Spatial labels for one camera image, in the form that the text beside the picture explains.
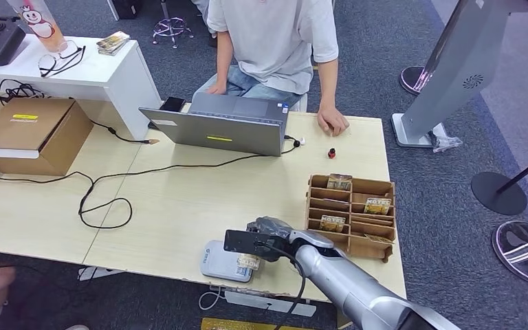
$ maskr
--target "cardboard compartment box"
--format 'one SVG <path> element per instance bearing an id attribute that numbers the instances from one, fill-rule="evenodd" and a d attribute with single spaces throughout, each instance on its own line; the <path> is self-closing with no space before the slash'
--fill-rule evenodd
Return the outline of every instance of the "cardboard compartment box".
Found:
<path id="1" fill-rule="evenodd" d="M 75 100 L 14 98 L 0 111 L 0 172 L 66 175 L 92 126 Z"/>
<path id="2" fill-rule="evenodd" d="M 327 189 L 328 175 L 312 175 L 307 193 L 306 228 L 331 239 L 352 256 L 387 263 L 395 240 L 395 187 L 393 182 L 353 178 L 348 190 Z M 364 213 L 368 198 L 390 199 L 386 214 Z M 339 232 L 321 230 L 323 215 L 345 218 Z"/>

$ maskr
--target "white cable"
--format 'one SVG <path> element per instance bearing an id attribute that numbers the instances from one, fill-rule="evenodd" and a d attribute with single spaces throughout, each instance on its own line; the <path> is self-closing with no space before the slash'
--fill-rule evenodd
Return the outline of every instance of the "white cable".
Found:
<path id="1" fill-rule="evenodd" d="M 205 296 L 207 296 L 207 295 L 213 295 L 213 296 L 215 296 L 215 300 L 213 301 L 213 303 L 212 303 L 211 305 L 209 305 L 209 306 L 207 306 L 207 307 L 203 307 L 203 306 L 201 306 L 201 299 L 203 299 L 203 298 L 204 298 Z M 224 299 L 224 300 L 226 299 L 225 296 L 220 296 L 220 295 L 221 295 L 221 287 L 218 287 L 218 288 L 217 288 L 217 293 L 215 293 L 215 292 L 211 292 L 211 291 L 207 291 L 206 293 L 202 294 L 202 295 L 199 297 L 199 301 L 198 301 L 199 309 L 202 310 L 202 311 L 207 311 L 207 310 L 209 310 L 209 309 L 212 309 L 212 308 L 215 306 L 215 304 L 217 304 L 217 301 L 218 301 L 220 298 L 222 298 L 222 299 Z"/>

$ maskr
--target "cup with cartoon character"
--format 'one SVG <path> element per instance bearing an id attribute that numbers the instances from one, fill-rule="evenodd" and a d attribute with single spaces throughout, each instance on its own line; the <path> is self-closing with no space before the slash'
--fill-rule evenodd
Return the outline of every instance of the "cup with cartoon character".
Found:
<path id="1" fill-rule="evenodd" d="M 65 39 L 44 0 L 7 0 L 50 52 L 59 52 Z"/>

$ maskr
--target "wooden organizer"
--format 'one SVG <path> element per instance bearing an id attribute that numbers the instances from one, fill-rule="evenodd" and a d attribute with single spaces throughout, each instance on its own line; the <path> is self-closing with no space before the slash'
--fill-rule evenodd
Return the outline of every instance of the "wooden organizer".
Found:
<path id="1" fill-rule="evenodd" d="M 365 234 L 395 240 L 394 183 L 353 178 L 349 190 L 327 189 L 328 175 L 312 175 L 307 193 L 306 229 L 331 239 L 337 248 L 352 256 L 365 256 L 388 262 L 392 243 L 376 241 Z M 389 198 L 392 203 L 386 215 L 363 213 L 369 197 Z M 323 215 L 344 217 L 341 232 L 320 229 Z"/>

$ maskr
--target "laptop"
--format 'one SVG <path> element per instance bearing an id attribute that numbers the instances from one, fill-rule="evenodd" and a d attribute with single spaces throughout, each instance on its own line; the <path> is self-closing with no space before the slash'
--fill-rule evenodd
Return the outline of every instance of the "laptop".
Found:
<path id="1" fill-rule="evenodd" d="M 139 110 L 174 143 L 268 156 L 282 154 L 288 104 L 198 93 L 187 113 Z"/>

